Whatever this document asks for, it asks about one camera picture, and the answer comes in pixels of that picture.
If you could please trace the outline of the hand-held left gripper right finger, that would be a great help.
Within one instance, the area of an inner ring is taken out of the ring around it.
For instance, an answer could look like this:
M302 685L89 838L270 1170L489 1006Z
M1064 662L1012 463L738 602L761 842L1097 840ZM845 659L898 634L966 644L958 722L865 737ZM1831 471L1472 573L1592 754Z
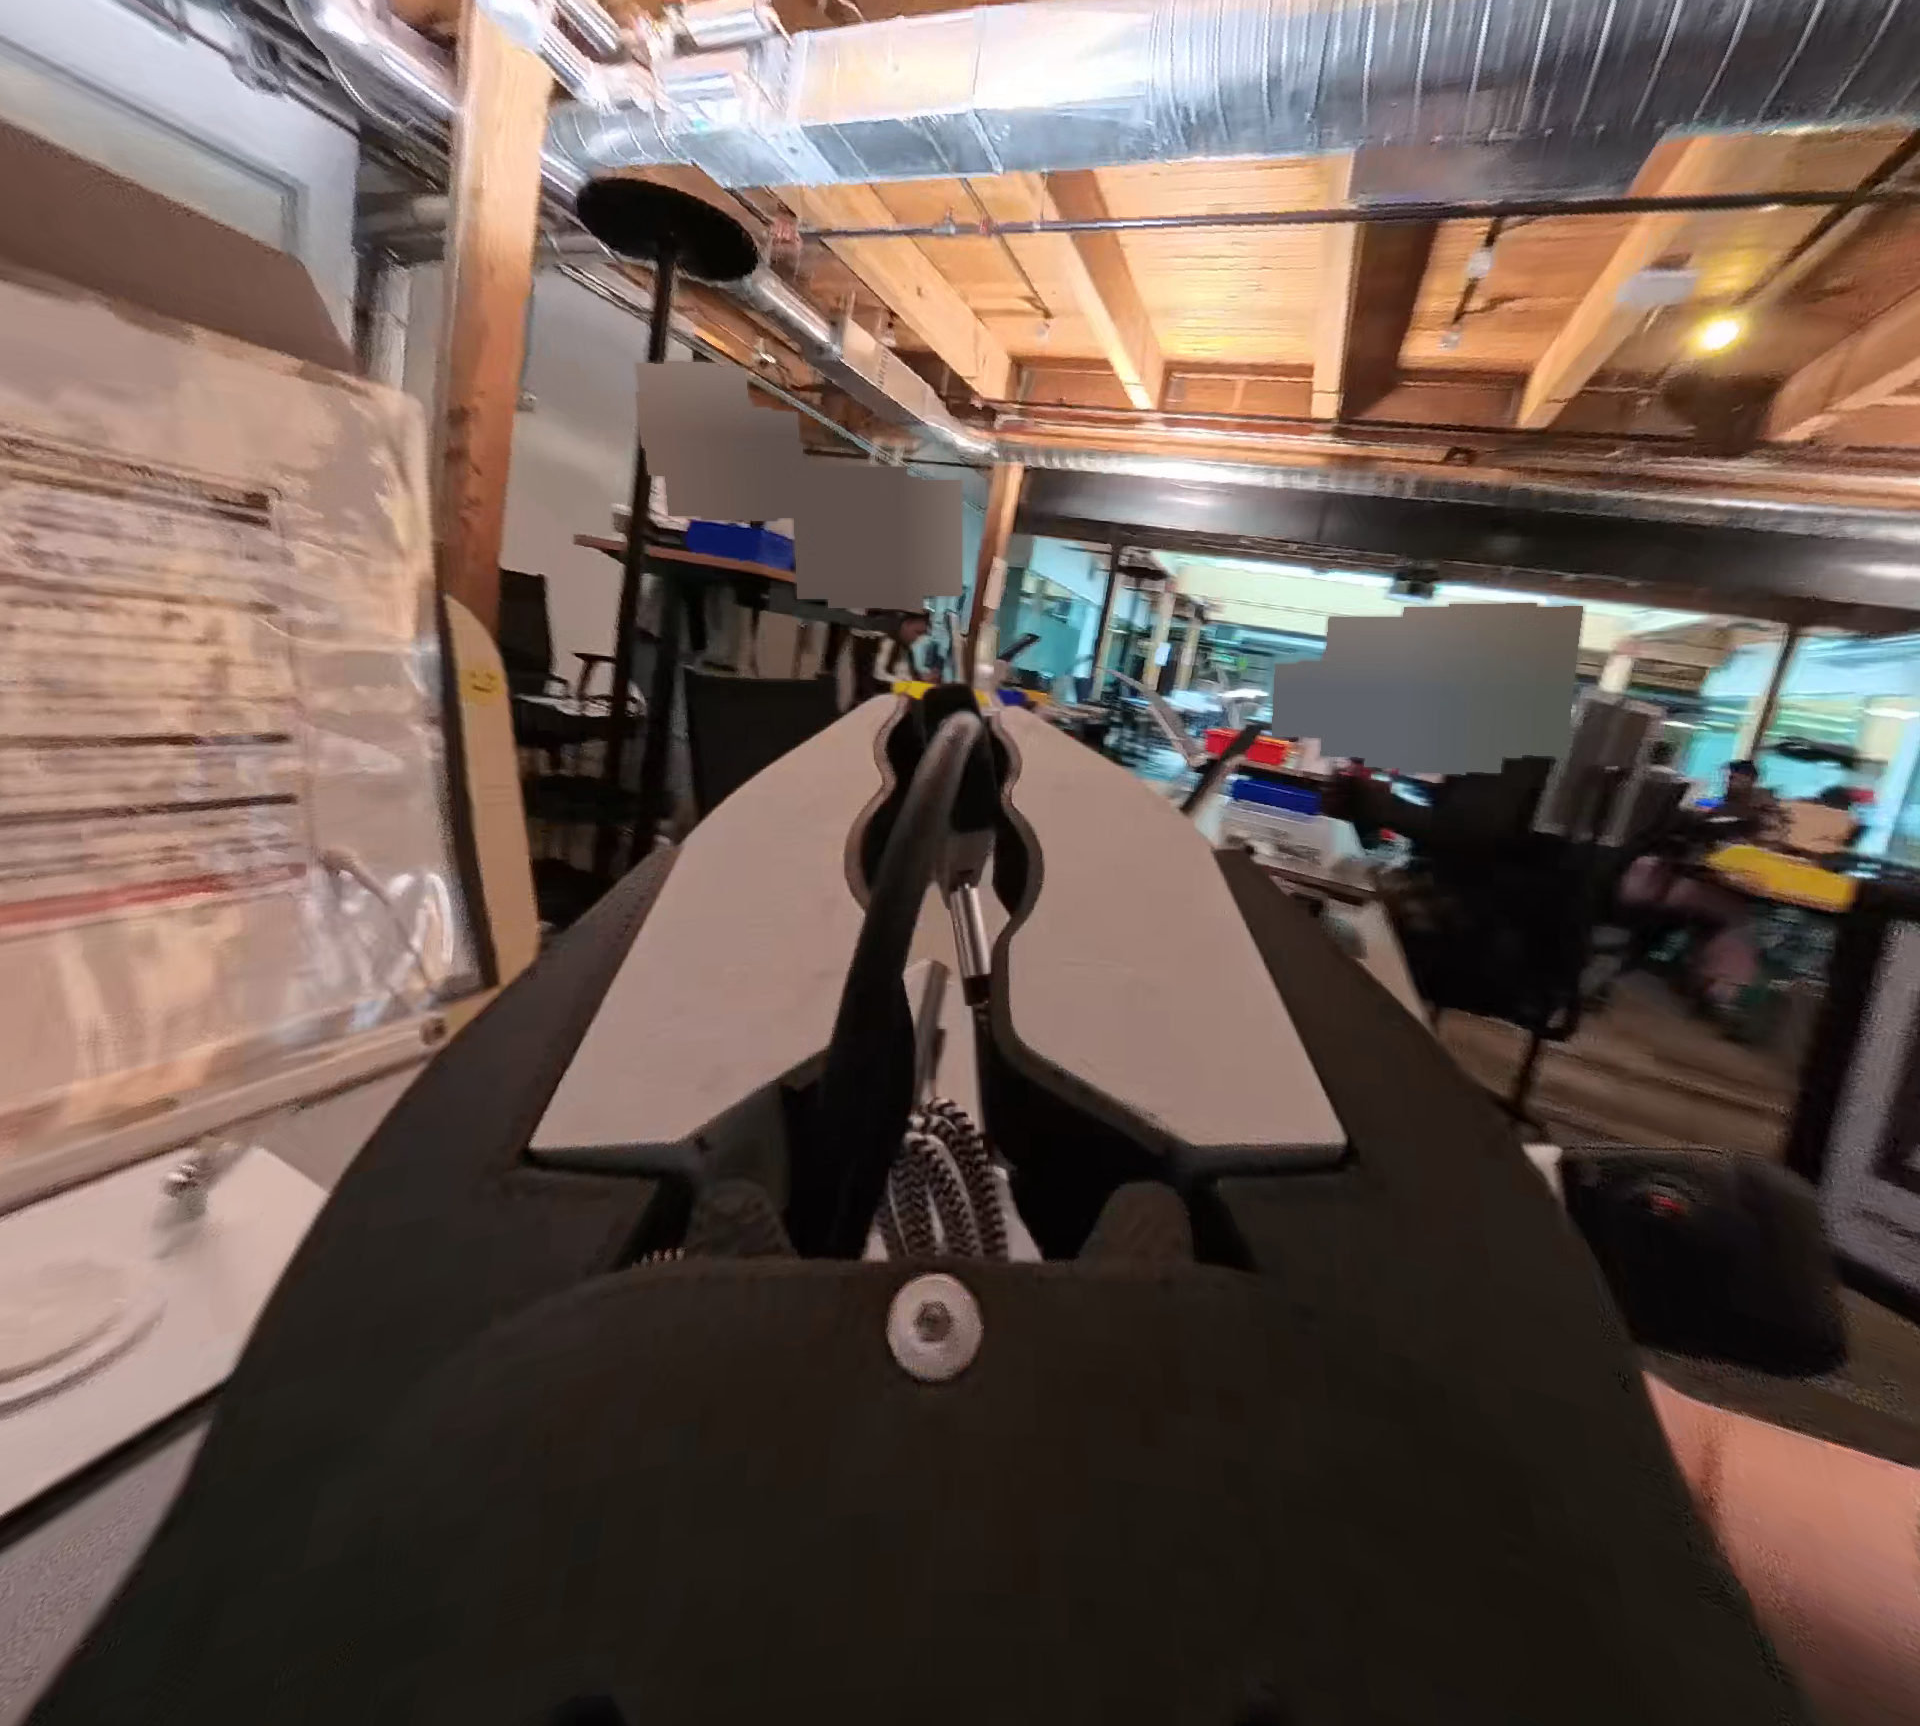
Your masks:
M1212 845L1034 712L991 721L1005 923L980 1111L1020 1223L1077 1258L1122 1186L1206 1208L1229 1183L1346 1167L1351 1139Z

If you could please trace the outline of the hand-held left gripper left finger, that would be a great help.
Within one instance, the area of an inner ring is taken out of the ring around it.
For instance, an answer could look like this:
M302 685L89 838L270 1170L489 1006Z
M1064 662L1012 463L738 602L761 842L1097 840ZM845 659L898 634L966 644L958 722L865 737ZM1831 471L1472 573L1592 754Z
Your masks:
M756 1181L803 1258L865 1255L920 1091L907 972L965 769L957 721L871 873L897 708L861 707L696 824L534 1126L534 1165Z

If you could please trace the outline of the person's right forearm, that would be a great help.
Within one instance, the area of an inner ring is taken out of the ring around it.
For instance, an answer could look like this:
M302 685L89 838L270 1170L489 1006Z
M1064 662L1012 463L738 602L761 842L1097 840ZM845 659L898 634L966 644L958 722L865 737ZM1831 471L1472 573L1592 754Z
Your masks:
M1644 1391L1693 1499L1822 1723L1919 1720L1919 1472Z

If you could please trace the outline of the black office chair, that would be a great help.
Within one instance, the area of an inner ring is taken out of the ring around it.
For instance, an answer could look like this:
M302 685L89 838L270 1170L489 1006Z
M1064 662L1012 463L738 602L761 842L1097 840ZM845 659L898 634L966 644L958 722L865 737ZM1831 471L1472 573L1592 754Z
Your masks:
M834 677L767 681L706 669L685 670L683 703L693 824L849 711Z

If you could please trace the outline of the wooden board with smiley sticker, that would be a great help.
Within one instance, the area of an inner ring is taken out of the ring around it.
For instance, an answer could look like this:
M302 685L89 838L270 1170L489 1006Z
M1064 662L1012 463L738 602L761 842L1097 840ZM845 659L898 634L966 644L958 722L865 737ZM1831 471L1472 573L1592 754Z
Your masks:
M489 955L489 988L510 988L543 944L532 848L527 829L504 659L486 626L441 595L445 659L459 758L459 814L472 862L477 936Z

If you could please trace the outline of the standing desk with wooden top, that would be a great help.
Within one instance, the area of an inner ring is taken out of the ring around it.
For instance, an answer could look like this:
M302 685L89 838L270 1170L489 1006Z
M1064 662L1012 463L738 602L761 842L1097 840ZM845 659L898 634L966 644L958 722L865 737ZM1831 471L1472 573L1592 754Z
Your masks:
M680 662L729 677L838 678L858 698L873 683L873 656L854 656L842 669L832 631L874 644L891 639L900 618L804 601L791 570L677 545L650 545L640 567L658 583L662 626L673 617L666 601L678 601Z

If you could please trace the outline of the clear acrylic sign holder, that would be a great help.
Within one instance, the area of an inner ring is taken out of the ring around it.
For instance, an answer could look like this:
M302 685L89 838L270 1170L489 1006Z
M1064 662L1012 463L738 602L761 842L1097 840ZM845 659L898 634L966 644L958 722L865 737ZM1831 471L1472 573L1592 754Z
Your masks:
M410 396L20 269L4 1210L418 1067L489 975Z

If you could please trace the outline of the black floor lamp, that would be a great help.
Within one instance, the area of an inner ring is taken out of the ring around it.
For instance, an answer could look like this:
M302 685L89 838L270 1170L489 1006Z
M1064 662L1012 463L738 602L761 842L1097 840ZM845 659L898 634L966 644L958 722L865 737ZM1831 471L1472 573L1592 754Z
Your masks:
M626 267L650 271L644 319L648 369L669 365L683 283L730 287L761 267L756 233L727 202L680 182L601 176L580 191L577 217ZM666 814L669 754L683 656L683 605L666 587L655 641L644 641L643 595L650 574L655 467L648 425L637 420L626 543L613 651L613 707L596 799L595 871L613 880L647 861Z

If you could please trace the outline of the wooden post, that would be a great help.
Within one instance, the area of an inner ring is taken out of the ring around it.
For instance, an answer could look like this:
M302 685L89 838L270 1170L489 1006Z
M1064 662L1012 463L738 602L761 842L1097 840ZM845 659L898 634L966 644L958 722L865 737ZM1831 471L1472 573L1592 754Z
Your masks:
M437 356L438 567L445 595L497 632L552 78L477 0L465 0L456 77Z

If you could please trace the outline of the white sign base plate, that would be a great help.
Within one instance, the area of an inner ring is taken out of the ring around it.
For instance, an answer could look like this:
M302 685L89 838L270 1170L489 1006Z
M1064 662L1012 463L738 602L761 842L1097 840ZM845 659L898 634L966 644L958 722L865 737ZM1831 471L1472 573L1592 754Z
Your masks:
M199 1183L181 1149L2 1221L2 1517L215 1397L325 1186L262 1146Z

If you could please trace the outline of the silver ventilation duct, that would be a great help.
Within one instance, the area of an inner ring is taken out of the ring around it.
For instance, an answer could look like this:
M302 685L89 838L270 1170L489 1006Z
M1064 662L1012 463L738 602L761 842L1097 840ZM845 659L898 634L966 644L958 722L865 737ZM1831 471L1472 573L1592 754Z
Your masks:
M673 58L567 176L820 189L1916 121L1919 0L1028 0Z

